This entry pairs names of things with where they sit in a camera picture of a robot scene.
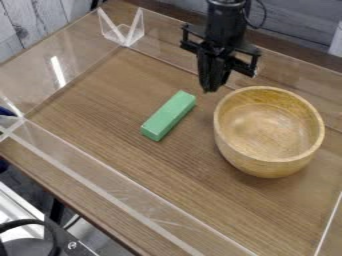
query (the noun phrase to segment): green block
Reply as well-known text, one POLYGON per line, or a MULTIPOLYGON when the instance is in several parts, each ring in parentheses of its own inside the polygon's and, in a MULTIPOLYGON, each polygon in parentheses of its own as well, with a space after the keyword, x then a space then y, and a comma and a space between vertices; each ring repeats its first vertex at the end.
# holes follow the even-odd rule
POLYGON ((160 141, 196 105, 196 97, 179 91, 140 128, 142 134, 160 141))

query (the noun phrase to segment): bowl rim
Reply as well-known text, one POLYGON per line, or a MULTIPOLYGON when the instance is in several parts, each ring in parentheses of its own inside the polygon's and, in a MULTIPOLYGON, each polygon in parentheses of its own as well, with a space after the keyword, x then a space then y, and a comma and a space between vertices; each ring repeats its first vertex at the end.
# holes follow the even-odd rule
POLYGON ((323 139, 325 139, 325 133, 326 133, 326 127, 325 127, 325 122, 323 122, 323 119, 321 117, 321 114, 318 112, 318 110, 315 109, 315 107, 311 105, 311 103, 303 99, 299 95, 297 95, 295 93, 284 90, 284 89, 280 89, 280 88, 276 88, 276 87, 271 87, 271 86, 250 86, 250 87, 246 87, 246 88, 242 88, 242 89, 238 89, 235 90, 234 92, 228 93, 228 95, 224 96, 224 98, 220 100, 218 106, 216 106, 216 109, 215 109, 215 113, 214 113, 214 129, 215 131, 218 132, 220 138, 223 139, 224 143, 231 147, 231 149, 234 149, 239 154, 244 155, 246 157, 248 157, 250 159, 254 159, 256 161, 262 161, 262 162, 268 162, 268 163, 289 163, 289 162, 294 162, 294 161, 298 161, 298 160, 302 160, 305 159, 306 157, 311 156, 313 153, 319 149, 322 143, 323 143, 323 139), (297 100, 299 100, 305 105, 306 107, 310 109, 310 111, 313 112, 315 118, 317 118, 317 121, 318 121, 318 128, 319 128, 319 131, 318 131, 318 138, 315 140, 315 143, 313 144, 313 146, 302 153, 299 154, 298 156, 293 156, 293 157, 287 157, 287 158, 274 158, 274 159, 266 159, 266 158, 258 158, 258 157, 252 157, 252 156, 248 156, 246 155, 243 152, 240 152, 235 147, 234 145, 231 145, 231 143, 224 140, 224 135, 223 135, 223 132, 222 132, 222 129, 220 129, 220 123, 219 123, 219 113, 220 113, 220 110, 222 110, 222 107, 223 107, 223 104, 227 102, 227 100, 230 98, 232 98, 235 95, 246 92, 246 91, 255 91, 255 90, 271 90, 271 91, 278 91, 278 92, 282 92, 282 93, 286 93, 287 95, 290 95, 291 97, 294 97, 297 100))

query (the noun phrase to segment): robotic arm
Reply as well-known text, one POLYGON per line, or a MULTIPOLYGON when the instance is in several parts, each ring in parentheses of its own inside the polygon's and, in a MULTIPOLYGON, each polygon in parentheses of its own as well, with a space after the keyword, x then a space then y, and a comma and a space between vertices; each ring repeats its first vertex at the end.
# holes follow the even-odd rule
MULTIPOLYGON (((251 0, 207 0, 207 2, 206 27, 192 24, 183 26, 180 47, 198 56, 199 82, 204 92, 216 92, 227 83, 231 71, 250 77, 256 75, 260 50, 244 41, 247 25, 251 25, 248 22, 251 0), (202 42, 190 40, 190 35, 198 37, 202 42), (238 59, 236 53, 248 55, 250 63, 238 59)), ((259 26, 262 27, 267 12, 260 0, 258 2, 264 9, 264 19, 259 26)))

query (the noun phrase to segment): wooden bowl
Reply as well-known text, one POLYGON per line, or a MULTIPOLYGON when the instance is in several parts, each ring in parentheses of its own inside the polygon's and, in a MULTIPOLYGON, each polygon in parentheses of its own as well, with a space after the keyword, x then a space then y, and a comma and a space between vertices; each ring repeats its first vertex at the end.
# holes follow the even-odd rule
POLYGON ((325 138, 325 124, 311 104, 272 87, 248 87, 226 96, 214 117, 215 140, 230 163, 262 178, 298 172, 325 138))

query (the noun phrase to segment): wooden plank wall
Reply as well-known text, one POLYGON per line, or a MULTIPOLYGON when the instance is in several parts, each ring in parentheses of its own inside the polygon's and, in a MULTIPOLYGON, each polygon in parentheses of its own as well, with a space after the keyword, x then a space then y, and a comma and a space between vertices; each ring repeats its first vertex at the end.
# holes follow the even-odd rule
MULTIPOLYGON (((159 0, 188 10, 206 13, 206 0, 159 0)), ((263 0, 268 19, 263 32, 298 44, 326 51, 338 21, 342 20, 341 0, 263 0)), ((254 0, 251 20, 258 24, 262 10, 254 0)))
POLYGON ((91 5, 92 0, 0 0, 0 63, 80 18, 91 5))

